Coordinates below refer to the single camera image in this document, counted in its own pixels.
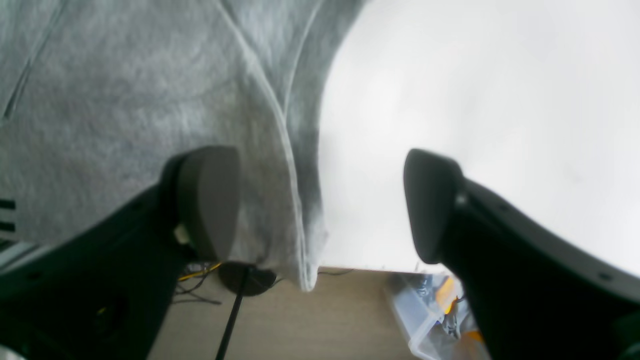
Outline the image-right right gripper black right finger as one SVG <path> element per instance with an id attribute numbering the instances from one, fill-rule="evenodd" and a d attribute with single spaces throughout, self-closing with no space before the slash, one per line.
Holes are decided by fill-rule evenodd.
<path id="1" fill-rule="evenodd" d="M 410 150 L 403 186 L 418 257 L 461 281 L 492 359 L 639 358 L 637 276 L 546 230 L 446 156 Z"/>

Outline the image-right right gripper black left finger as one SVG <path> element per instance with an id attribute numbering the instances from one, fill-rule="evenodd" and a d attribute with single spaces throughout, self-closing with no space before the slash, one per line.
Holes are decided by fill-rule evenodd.
<path id="1" fill-rule="evenodd" d="M 181 272 L 230 254 L 241 161 L 205 146 L 160 182 L 58 245 L 2 240 L 1 349 L 26 360 L 144 360 Z"/>

